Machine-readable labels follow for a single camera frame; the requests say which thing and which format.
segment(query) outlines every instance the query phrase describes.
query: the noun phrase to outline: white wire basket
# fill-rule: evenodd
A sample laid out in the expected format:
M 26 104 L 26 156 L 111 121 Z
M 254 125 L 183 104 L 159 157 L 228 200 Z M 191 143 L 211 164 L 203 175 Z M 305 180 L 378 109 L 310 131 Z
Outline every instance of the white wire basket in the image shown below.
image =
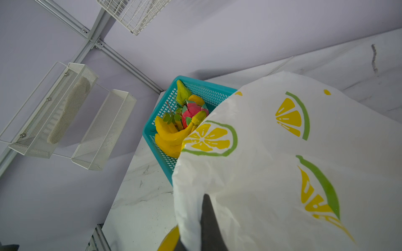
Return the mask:
M 111 90 L 71 160 L 89 170 L 102 170 L 135 102 L 130 93 Z
M 97 79 L 86 65 L 69 63 L 8 147 L 50 158 Z
M 111 16 L 138 35 L 170 0 L 96 0 Z

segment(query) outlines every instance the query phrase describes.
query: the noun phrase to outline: plastic bag with lemon print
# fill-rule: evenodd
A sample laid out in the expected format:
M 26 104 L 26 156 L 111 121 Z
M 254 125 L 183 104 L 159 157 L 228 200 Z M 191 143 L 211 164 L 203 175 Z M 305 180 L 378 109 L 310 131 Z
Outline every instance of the plastic bag with lemon print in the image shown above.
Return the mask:
M 402 125 L 330 86 L 261 78 L 182 147 L 172 180 L 188 250 L 200 250 L 204 194 L 231 251 L 402 246 Z

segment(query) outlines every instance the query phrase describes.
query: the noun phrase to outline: round lemon slice print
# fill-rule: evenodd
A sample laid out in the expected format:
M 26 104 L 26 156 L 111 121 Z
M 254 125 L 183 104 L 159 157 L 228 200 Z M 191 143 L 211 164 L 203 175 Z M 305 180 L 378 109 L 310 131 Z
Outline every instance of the round lemon slice print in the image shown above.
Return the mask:
M 183 141 L 182 152 L 228 156 L 237 147 L 237 134 L 228 124 L 207 120 Z
M 286 95 L 288 97 L 275 114 L 277 123 L 297 137 L 307 140 L 310 120 L 306 107 L 296 95 L 290 92 L 286 92 Z

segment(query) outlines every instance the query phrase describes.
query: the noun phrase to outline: white marble surface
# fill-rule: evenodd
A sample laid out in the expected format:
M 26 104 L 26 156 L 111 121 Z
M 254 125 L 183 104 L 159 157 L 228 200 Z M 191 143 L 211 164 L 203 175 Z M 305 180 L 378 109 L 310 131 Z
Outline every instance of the white marble surface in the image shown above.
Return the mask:
M 402 29 L 208 81 L 238 89 L 279 71 L 312 77 L 402 123 Z M 112 251 L 156 250 L 176 225 L 172 193 L 142 138 L 103 226 Z

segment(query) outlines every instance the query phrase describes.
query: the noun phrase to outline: bunch of bananas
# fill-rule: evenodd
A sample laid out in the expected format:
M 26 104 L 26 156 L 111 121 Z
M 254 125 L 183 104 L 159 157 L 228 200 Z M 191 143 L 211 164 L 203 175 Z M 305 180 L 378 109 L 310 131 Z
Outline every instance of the bunch of bananas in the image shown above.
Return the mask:
M 200 111 L 191 119 L 186 129 L 177 131 L 173 123 L 168 124 L 159 116 L 155 118 L 156 131 L 155 143 L 168 156 L 178 158 L 181 152 L 183 140 L 190 135 L 207 117 L 205 111 Z

